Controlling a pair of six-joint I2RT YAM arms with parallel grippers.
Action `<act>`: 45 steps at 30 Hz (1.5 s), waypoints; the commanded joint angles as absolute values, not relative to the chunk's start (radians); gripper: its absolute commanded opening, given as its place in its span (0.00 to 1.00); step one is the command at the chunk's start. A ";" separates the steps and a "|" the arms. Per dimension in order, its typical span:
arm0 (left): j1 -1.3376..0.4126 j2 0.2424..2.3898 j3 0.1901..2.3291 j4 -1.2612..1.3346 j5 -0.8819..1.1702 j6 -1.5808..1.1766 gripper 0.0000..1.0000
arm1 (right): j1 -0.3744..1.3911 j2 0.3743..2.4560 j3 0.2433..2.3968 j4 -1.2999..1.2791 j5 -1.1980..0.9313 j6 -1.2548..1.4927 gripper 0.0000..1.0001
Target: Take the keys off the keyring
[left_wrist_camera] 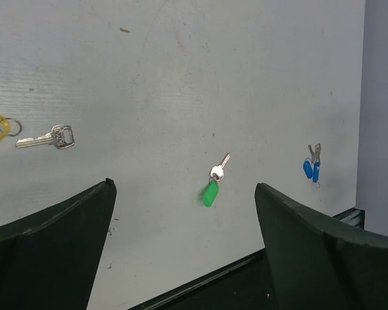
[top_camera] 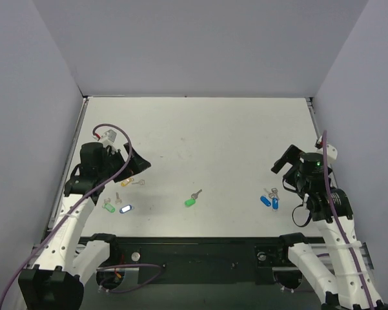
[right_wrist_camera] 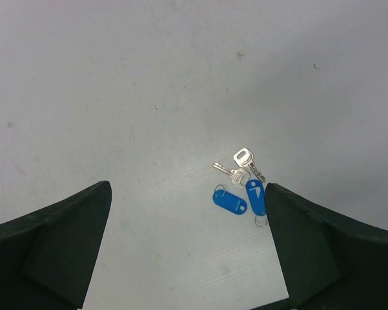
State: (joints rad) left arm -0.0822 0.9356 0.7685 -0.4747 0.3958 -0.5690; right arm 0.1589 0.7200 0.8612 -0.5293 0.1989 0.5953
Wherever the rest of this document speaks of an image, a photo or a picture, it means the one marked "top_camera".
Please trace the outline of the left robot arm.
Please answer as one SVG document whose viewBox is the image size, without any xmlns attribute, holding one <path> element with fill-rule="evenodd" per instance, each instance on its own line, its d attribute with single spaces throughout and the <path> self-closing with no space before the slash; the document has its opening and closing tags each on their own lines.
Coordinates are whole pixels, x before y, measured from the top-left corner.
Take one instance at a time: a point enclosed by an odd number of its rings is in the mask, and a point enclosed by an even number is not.
<svg viewBox="0 0 388 310">
<path fill-rule="evenodd" d="M 123 181 L 151 166 L 128 143 L 124 148 L 127 158 L 111 142 L 81 146 L 80 162 L 65 184 L 55 226 L 32 267 L 19 274 L 19 288 L 28 309 L 79 309 L 85 284 L 97 268 L 120 262 L 121 252 L 113 234 L 94 234 L 79 254 L 76 249 L 105 185 Z"/>
</svg>

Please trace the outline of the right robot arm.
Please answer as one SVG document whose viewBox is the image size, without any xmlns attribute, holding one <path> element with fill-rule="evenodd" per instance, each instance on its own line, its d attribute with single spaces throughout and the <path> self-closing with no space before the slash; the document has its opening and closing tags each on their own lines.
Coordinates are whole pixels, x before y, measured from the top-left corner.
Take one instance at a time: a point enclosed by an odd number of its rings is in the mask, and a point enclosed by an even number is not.
<svg viewBox="0 0 388 310">
<path fill-rule="evenodd" d="M 388 309 L 377 292 L 362 258 L 354 214 L 346 193 L 331 185 L 332 169 L 325 146 L 318 152 L 304 152 L 290 145 L 273 165 L 275 174 L 290 164 L 283 175 L 285 190 L 297 194 L 302 207 L 319 230 L 332 269 L 328 269 L 302 233 L 285 234 L 275 255 L 283 264 L 292 263 L 308 281 L 322 309 Z"/>
</svg>

